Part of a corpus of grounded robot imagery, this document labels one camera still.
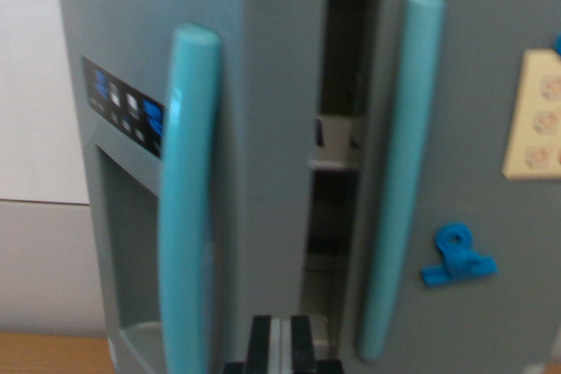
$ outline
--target wooden surface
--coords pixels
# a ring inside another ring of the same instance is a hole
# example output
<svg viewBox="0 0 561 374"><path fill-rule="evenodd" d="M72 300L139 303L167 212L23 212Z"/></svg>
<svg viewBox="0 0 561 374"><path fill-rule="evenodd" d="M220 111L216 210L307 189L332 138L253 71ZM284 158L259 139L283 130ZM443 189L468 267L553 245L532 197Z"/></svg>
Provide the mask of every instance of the wooden surface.
<svg viewBox="0 0 561 374"><path fill-rule="evenodd" d="M0 333L1 374L114 374L107 339Z"/></svg>
<svg viewBox="0 0 561 374"><path fill-rule="evenodd" d="M561 363L553 363L544 374L561 374Z"/></svg>

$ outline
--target door handle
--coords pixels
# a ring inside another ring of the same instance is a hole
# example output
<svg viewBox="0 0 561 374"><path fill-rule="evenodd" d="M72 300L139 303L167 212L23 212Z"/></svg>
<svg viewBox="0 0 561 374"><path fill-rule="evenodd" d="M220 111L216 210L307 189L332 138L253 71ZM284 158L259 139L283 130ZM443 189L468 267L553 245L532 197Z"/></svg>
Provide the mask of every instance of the door handle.
<svg viewBox="0 0 561 374"><path fill-rule="evenodd" d="M358 352L380 358L415 212L444 26L444 0L405 0L394 121Z"/></svg>
<svg viewBox="0 0 561 374"><path fill-rule="evenodd" d="M204 238L222 42L194 24L174 32L158 215L160 316L169 374L207 372Z"/></svg>

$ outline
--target blue magnet clip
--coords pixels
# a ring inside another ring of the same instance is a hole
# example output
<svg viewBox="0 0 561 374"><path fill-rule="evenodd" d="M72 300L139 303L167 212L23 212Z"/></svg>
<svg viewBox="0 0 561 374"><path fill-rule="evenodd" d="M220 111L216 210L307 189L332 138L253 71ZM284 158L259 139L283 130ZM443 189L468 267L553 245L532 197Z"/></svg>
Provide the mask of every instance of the blue magnet clip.
<svg viewBox="0 0 561 374"><path fill-rule="evenodd" d="M483 278L499 271L493 258L470 250L472 232L463 223L452 223L440 229L435 242L443 254L444 264L423 269L426 286Z"/></svg>
<svg viewBox="0 0 561 374"><path fill-rule="evenodd" d="M557 39L555 40L555 51L557 54L561 55L561 32L558 34Z"/></svg>

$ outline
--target cream note card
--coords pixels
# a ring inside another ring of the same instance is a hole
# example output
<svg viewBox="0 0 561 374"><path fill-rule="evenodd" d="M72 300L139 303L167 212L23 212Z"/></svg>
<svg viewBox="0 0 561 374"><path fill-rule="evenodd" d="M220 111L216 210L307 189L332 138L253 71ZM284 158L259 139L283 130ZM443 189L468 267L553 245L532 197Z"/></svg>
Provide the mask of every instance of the cream note card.
<svg viewBox="0 0 561 374"><path fill-rule="evenodd" d="M502 173L509 180L561 179L561 58L524 53Z"/></svg>

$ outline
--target control panel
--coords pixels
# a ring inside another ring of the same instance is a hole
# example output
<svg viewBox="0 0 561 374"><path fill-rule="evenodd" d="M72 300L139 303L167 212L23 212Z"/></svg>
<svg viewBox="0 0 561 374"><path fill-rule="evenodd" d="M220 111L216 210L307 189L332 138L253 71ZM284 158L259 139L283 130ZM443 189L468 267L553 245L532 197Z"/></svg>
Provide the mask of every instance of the control panel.
<svg viewBox="0 0 561 374"><path fill-rule="evenodd" d="M82 57L89 106L137 144L160 157L164 107Z"/></svg>

